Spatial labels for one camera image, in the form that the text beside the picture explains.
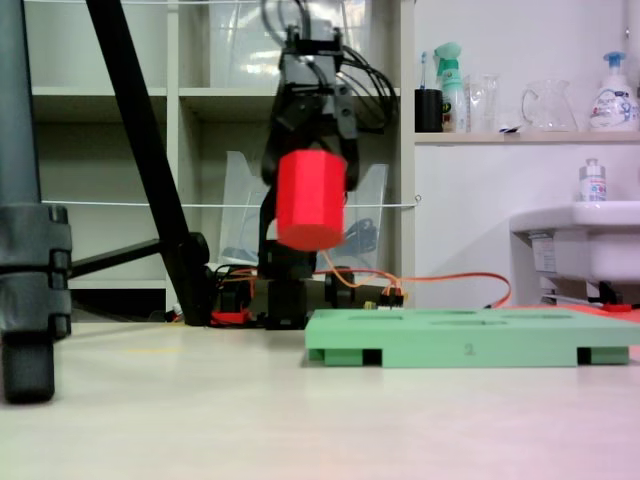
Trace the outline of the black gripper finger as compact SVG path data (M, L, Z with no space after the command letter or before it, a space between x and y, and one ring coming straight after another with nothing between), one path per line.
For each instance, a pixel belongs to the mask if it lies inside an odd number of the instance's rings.
M354 191L360 179L360 152L358 137L343 137L337 133L323 132L319 145L329 153L342 159L345 164L345 191Z
M261 177L267 186L276 183L279 164L284 156L309 147L309 128L309 121L285 124L276 117L270 119L269 134L261 161Z

